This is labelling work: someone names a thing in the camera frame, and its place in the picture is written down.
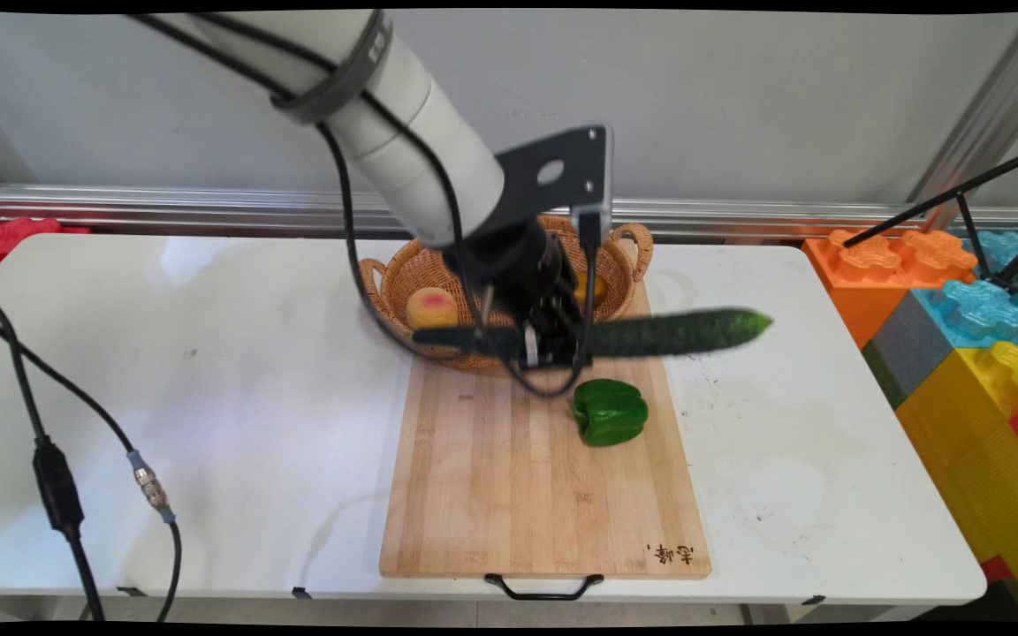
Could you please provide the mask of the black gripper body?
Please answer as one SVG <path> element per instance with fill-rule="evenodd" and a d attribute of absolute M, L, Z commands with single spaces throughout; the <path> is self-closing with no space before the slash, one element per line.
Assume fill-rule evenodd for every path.
<path fill-rule="evenodd" d="M 449 269 L 478 309 L 513 323 L 560 323 L 548 315 L 550 295 L 574 295 L 576 277 L 560 238 L 541 222 L 473 235 L 449 248 Z"/>

